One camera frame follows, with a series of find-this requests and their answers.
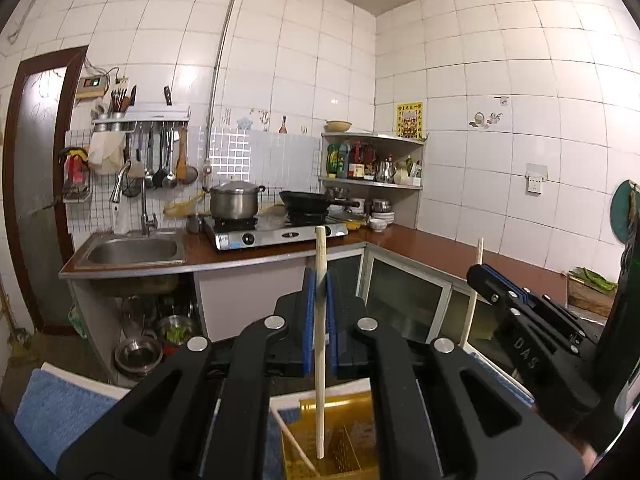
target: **poster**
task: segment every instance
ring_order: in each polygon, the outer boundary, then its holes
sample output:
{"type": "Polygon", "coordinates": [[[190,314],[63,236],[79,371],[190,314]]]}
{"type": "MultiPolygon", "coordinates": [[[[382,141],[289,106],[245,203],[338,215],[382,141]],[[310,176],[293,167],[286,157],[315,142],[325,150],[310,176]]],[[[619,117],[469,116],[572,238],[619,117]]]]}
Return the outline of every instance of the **poster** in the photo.
{"type": "Polygon", "coordinates": [[[396,107],[398,137],[424,140],[422,136],[422,103],[404,103],[396,107]]]}

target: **gas stove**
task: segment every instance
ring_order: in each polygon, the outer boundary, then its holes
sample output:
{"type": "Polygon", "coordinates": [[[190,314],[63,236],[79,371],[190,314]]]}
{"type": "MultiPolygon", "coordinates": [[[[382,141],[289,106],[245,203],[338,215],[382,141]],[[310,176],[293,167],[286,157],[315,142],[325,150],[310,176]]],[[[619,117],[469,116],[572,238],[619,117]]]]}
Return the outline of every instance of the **gas stove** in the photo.
{"type": "Polygon", "coordinates": [[[318,225],[325,227],[327,238],[348,233],[343,222],[327,219],[324,214],[290,215],[283,206],[273,206],[248,220],[204,219],[204,231],[219,251],[315,240],[318,225]]]}

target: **yellow plastic container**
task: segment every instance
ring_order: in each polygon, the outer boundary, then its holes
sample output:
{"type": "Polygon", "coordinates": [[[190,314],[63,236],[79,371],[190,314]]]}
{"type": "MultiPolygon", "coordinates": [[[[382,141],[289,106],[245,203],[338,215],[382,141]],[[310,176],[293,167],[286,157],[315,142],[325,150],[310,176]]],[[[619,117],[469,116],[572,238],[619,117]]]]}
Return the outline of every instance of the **yellow plastic container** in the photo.
{"type": "MultiPolygon", "coordinates": [[[[327,397],[324,405],[324,458],[316,458],[316,402],[300,400],[300,420],[289,431],[324,479],[376,480],[378,454],[371,394],[327,397]]],[[[317,478],[286,438],[282,461],[287,480],[317,478]]]]}

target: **drain pipe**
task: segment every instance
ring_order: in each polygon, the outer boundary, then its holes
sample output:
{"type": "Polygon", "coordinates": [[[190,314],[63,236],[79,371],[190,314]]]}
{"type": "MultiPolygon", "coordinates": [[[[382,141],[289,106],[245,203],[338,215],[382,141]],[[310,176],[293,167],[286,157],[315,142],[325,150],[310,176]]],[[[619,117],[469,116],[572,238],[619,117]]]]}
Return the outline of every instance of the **drain pipe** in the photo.
{"type": "Polygon", "coordinates": [[[203,181],[202,181],[202,189],[204,191],[209,191],[211,188],[211,159],[209,157],[209,150],[211,147],[211,128],[213,124],[213,112],[214,112],[214,102],[216,99],[216,87],[218,86],[218,76],[220,75],[220,63],[222,62],[222,50],[225,46],[226,40],[226,32],[229,29],[229,22],[231,21],[231,13],[234,10],[234,3],[236,0],[229,0],[229,4],[226,8],[226,16],[225,21],[222,26],[222,33],[220,34],[220,42],[218,44],[218,55],[216,57],[216,64],[213,68],[213,82],[211,83],[211,94],[209,97],[209,112],[207,113],[207,124],[206,124],[206,141],[205,147],[207,150],[207,154],[205,156],[204,167],[202,168],[203,173],[203,181]]]}

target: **pot lid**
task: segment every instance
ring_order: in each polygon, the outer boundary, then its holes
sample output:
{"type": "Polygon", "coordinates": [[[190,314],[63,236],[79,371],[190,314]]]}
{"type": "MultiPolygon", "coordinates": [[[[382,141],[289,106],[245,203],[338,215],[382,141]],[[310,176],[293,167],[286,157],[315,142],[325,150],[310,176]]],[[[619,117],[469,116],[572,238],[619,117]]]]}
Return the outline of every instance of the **pot lid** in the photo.
{"type": "Polygon", "coordinates": [[[211,192],[242,195],[244,193],[257,193],[259,187],[246,180],[232,180],[212,187],[211,192]]]}

